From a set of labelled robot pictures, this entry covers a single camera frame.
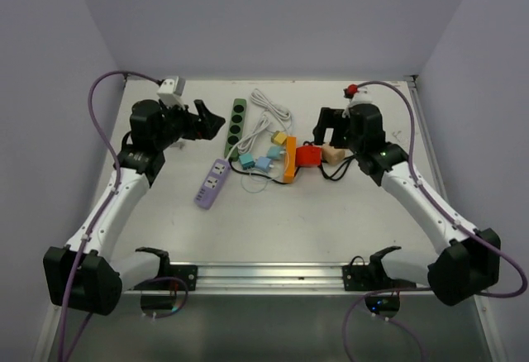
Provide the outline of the beige cube plug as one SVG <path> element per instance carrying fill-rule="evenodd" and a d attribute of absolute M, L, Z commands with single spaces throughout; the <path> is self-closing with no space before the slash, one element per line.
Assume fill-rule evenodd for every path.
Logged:
<path fill-rule="evenodd" d="M 346 157 L 346 152 L 343 149 L 337 149 L 328 144 L 322 146 L 322 160 L 330 166 L 337 166 Z"/>

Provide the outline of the green power strip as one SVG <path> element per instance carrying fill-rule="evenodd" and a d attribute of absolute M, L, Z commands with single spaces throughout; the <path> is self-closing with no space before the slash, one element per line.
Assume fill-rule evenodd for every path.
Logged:
<path fill-rule="evenodd" d="M 231 115 L 224 149 L 224 157 L 229 160 L 236 160 L 238 158 L 238 150 L 231 149 L 241 140 L 243 136 L 246 112 L 247 100 L 244 98 L 236 98 L 233 101 L 231 108 Z"/>

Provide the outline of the red cube plug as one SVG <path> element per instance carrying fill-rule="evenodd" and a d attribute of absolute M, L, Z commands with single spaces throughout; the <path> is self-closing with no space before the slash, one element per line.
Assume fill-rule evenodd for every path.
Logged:
<path fill-rule="evenodd" d="M 302 168 L 320 166 L 322 148 L 318 145 L 302 145 L 296 149 L 295 165 Z"/>

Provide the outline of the orange power strip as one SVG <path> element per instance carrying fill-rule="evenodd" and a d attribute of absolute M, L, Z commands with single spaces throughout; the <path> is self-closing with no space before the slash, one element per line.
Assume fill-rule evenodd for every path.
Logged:
<path fill-rule="evenodd" d="M 296 173 L 297 138 L 288 136 L 284 145 L 284 176 L 283 182 L 290 184 Z"/>

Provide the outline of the purple power strip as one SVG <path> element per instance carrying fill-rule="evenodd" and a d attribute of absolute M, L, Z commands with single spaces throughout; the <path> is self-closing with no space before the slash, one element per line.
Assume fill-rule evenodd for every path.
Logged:
<path fill-rule="evenodd" d="M 230 172 L 231 166 L 228 160 L 216 159 L 195 195 L 195 204 L 202 209 L 210 209 Z"/>

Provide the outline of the yellow plug adapter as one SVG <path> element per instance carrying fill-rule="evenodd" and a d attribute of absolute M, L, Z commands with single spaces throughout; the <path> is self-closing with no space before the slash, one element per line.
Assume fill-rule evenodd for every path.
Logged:
<path fill-rule="evenodd" d="M 287 139 L 288 135 L 282 131 L 276 131 L 271 136 L 271 142 L 278 146 L 285 145 Z"/>

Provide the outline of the teal plug adapter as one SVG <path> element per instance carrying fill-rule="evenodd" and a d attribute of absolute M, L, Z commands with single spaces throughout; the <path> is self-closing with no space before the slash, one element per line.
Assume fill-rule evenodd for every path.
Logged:
<path fill-rule="evenodd" d="M 284 148 L 279 145 L 273 145 L 271 146 L 266 154 L 266 157 L 271 160 L 280 160 L 283 157 L 284 154 Z"/>
<path fill-rule="evenodd" d="M 248 170 L 255 167 L 255 159 L 251 153 L 240 154 L 238 160 L 243 170 Z"/>

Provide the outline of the light blue plug adapter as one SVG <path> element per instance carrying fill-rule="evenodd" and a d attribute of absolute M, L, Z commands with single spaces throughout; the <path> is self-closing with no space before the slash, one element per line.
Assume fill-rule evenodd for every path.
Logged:
<path fill-rule="evenodd" d="M 260 156 L 255 162 L 255 169 L 258 169 L 259 171 L 262 171 L 264 173 L 268 173 L 271 170 L 272 166 L 272 159 L 265 156 Z"/>

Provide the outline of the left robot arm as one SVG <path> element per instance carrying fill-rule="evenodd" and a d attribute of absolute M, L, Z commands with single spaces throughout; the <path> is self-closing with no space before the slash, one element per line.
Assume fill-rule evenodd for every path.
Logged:
<path fill-rule="evenodd" d="M 151 189 L 164 163 L 164 151 L 180 139 L 212 140 L 226 120 L 205 103 L 165 105 L 141 100 L 131 108 L 130 130 L 123 136 L 106 192 L 83 225 L 62 247 L 51 246 L 43 265 L 51 302 L 75 310 L 109 315 L 121 295 L 143 283 L 166 288 L 172 280 L 165 250 L 139 247 L 112 260 L 117 240 L 139 201 Z"/>

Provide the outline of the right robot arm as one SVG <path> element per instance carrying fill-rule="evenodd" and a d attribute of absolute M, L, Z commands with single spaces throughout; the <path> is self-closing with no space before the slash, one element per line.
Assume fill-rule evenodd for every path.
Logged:
<path fill-rule="evenodd" d="M 316 144 L 322 144 L 326 130 L 332 131 L 331 146 L 353 152 L 360 170 L 404 207 L 436 252 L 435 259 L 423 253 L 408 257 L 399 246 L 386 247 L 373 253 L 364 267 L 348 268 L 355 281 L 368 290 L 424 285 L 447 306 L 498 282 L 498 234 L 479 230 L 457 214 L 418 173 L 408 153 L 387 141 L 375 105 L 322 108 L 313 130 Z"/>

